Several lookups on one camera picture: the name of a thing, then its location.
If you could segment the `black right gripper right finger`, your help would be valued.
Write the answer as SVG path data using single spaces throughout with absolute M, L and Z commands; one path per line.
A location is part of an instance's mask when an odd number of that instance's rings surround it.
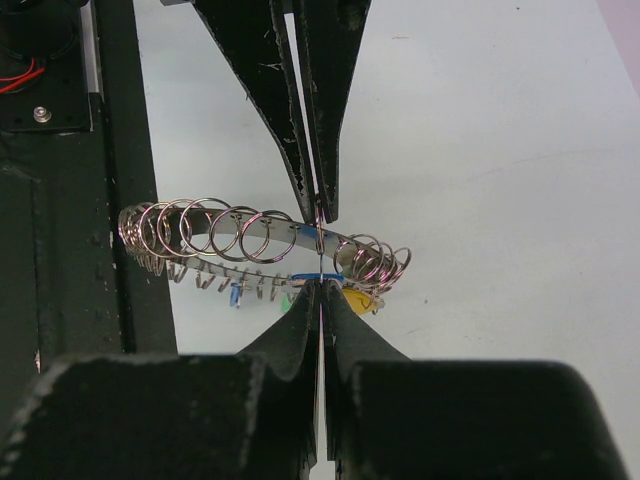
M 412 360 L 323 284 L 328 456 L 339 479 L 624 479 L 597 400 L 550 361 Z

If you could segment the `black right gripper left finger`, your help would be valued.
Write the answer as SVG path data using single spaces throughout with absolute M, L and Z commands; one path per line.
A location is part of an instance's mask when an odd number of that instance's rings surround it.
M 66 357 L 1 449 L 5 479 L 305 479 L 317 461 L 320 284 L 233 355 Z

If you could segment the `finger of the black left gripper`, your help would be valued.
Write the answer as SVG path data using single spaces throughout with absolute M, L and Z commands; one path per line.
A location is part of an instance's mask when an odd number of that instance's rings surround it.
M 317 195 L 328 223 L 339 216 L 340 135 L 370 7 L 369 0 L 293 3 Z
M 305 223 L 315 223 L 315 187 L 285 22 L 284 3 L 193 3 L 272 135 Z

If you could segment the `metal band with key rings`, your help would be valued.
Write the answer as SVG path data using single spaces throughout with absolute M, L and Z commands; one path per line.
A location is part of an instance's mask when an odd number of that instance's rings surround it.
M 178 199 L 128 206 L 118 216 L 125 251 L 141 267 L 179 284 L 195 276 L 200 290 L 216 287 L 237 307 L 243 296 L 298 295 L 298 273 L 335 273 L 336 282 L 382 298 L 412 260 L 369 234 L 341 234 L 295 221 L 280 210 L 232 206 L 218 198 Z

